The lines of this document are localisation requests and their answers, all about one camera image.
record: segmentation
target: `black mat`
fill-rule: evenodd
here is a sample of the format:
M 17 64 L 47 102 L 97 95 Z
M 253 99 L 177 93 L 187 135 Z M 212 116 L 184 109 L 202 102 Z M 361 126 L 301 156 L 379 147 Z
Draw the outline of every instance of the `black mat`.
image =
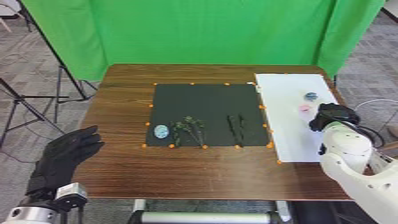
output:
M 260 99 L 253 85 L 157 85 L 152 125 L 146 135 L 150 146 L 173 144 L 173 133 L 166 139 L 159 139 L 155 127 L 164 124 L 173 132 L 171 122 L 184 121 L 186 116 L 205 121 L 205 144 L 209 146 L 234 146 L 237 144 L 228 116 L 244 117 L 244 146 L 266 146 L 269 144 Z M 182 146 L 198 145 L 186 132 L 180 133 L 180 136 Z

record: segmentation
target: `pink object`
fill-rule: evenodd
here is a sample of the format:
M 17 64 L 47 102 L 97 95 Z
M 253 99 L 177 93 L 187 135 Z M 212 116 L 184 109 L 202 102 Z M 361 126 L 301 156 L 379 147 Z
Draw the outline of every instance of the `pink object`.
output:
M 308 112 L 312 109 L 313 109 L 313 107 L 308 104 L 301 105 L 301 107 L 299 107 L 299 110 L 303 112 Z

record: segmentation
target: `white paper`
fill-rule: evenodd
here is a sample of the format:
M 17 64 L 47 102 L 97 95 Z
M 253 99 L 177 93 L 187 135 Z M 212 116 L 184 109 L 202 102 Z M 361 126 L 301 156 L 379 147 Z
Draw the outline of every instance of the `white paper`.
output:
M 338 103 L 321 74 L 257 74 L 267 119 L 274 130 L 278 157 L 283 162 L 321 162 L 322 133 L 310 129 L 310 121 L 322 103 Z M 319 99 L 306 101 L 315 92 Z

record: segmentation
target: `wooden table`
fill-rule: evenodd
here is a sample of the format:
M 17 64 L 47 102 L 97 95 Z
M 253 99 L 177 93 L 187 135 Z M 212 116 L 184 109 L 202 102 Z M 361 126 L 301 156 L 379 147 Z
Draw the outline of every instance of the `wooden table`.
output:
M 114 65 L 86 116 L 106 148 L 81 165 L 75 180 L 95 198 L 347 200 L 319 163 L 278 164 L 276 149 L 148 147 L 154 83 L 248 83 L 255 73 L 324 74 L 317 66 Z M 328 84 L 335 96 L 342 96 Z

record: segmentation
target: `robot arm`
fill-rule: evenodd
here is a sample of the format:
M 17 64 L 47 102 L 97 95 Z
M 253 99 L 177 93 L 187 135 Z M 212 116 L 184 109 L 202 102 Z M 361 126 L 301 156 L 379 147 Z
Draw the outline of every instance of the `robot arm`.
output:
M 340 118 L 335 116 L 337 108 L 347 110 L 344 118 L 342 111 Z M 312 122 L 312 129 L 324 131 L 321 165 L 376 221 L 393 224 L 398 220 L 398 161 L 377 152 L 370 138 L 356 130 L 360 119 L 349 122 L 351 113 L 340 105 L 321 106 Z M 369 166 L 374 175 L 365 175 Z

